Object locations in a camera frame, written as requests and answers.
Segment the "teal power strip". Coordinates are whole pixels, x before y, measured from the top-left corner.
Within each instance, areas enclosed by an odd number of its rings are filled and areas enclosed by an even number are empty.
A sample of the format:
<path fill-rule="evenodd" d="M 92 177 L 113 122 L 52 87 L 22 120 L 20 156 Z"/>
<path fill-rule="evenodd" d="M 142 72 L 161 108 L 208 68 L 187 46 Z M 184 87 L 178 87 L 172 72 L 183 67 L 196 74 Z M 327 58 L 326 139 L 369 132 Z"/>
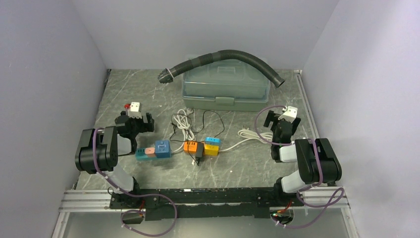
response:
<path fill-rule="evenodd" d="M 138 148 L 136 150 L 135 158 L 137 161 L 149 161 L 149 160 L 154 160 L 157 158 L 155 153 L 153 155 L 146 155 L 145 149 L 146 148 Z"/>

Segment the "black power adapter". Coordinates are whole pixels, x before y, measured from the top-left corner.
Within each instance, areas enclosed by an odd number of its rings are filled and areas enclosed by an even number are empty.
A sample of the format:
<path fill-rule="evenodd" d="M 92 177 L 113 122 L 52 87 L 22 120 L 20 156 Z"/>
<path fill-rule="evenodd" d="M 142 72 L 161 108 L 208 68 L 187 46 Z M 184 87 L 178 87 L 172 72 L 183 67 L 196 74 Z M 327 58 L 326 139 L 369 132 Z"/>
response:
<path fill-rule="evenodd" d="M 195 162 L 198 166 L 200 164 L 201 159 L 204 156 L 204 144 L 201 142 L 197 143 L 196 152 L 195 152 Z"/>

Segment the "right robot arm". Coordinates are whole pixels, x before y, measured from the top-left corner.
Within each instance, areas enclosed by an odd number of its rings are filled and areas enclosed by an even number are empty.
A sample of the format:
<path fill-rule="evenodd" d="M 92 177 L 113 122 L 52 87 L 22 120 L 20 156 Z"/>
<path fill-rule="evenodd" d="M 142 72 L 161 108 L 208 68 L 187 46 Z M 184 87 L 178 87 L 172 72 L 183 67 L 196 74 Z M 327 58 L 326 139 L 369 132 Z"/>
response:
<path fill-rule="evenodd" d="M 327 138 L 296 139 L 292 141 L 301 119 L 297 109 L 285 109 L 282 114 L 269 110 L 264 127 L 269 127 L 272 138 L 270 155 L 277 163 L 297 163 L 297 170 L 279 178 L 273 186 L 273 200 L 284 206 L 292 194 L 306 187 L 334 183 L 342 178 L 342 168 Z"/>

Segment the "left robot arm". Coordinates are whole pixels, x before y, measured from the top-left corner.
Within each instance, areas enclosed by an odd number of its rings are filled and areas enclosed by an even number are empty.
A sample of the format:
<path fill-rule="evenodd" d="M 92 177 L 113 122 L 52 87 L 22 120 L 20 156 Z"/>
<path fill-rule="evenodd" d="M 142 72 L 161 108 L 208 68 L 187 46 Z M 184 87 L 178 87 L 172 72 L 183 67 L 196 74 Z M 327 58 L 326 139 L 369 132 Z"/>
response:
<path fill-rule="evenodd" d="M 142 194 L 135 178 L 118 163 L 119 156 L 133 155 L 137 150 L 137 135 L 154 132 L 152 114 L 135 118 L 122 111 L 113 126 L 82 131 L 75 154 L 76 168 L 103 178 L 112 189 L 110 207 L 138 208 Z"/>

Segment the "blue cube socket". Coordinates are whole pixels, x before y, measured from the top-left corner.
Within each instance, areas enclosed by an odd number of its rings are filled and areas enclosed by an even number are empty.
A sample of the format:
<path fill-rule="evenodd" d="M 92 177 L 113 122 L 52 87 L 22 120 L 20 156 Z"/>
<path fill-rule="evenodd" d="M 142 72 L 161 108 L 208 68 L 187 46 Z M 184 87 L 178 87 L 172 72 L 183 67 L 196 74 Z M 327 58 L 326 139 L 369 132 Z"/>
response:
<path fill-rule="evenodd" d="M 157 158 L 170 158 L 171 148 L 169 140 L 157 140 L 155 141 L 155 156 Z"/>

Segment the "yellow cube socket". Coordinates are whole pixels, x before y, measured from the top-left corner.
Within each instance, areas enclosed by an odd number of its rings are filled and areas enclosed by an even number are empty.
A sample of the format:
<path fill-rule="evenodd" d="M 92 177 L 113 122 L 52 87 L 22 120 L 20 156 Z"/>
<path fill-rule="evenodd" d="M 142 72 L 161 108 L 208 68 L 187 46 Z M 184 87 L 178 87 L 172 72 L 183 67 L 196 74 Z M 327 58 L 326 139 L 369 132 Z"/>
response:
<path fill-rule="evenodd" d="M 219 146 L 205 144 L 204 154 L 208 156 L 217 156 L 219 154 Z"/>

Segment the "orange power strip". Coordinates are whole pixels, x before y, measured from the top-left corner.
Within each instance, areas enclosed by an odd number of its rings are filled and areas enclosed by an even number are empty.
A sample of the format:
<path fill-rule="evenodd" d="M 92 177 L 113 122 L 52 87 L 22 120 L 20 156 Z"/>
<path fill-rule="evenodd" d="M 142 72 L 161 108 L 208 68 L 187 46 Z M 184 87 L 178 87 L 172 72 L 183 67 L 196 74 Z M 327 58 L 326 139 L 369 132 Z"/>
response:
<path fill-rule="evenodd" d="M 183 144 L 183 151 L 187 154 L 195 154 L 197 151 L 197 141 L 186 141 Z"/>

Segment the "pink small block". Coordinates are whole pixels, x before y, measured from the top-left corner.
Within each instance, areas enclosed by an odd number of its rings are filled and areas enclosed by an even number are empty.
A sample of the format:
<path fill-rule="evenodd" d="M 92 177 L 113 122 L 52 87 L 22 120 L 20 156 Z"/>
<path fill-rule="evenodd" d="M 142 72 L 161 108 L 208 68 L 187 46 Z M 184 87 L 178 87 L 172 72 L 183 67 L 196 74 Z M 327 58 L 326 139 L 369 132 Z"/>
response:
<path fill-rule="evenodd" d="M 154 147 L 149 147 L 145 149 L 145 154 L 146 155 L 153 155 L 155 153 L 155 148 Z"/>

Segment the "light blue adapter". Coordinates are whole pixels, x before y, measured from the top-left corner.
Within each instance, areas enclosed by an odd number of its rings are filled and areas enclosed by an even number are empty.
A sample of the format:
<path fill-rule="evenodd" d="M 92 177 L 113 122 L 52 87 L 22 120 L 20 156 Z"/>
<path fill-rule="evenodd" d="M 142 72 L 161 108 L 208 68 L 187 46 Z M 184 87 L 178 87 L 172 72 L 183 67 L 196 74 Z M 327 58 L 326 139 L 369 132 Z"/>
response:
<path fill-rule="evenodd" d="M 221 144 L 221 140 L 215 137 L 206 137 L 205 144 L 219 146 Z"/>

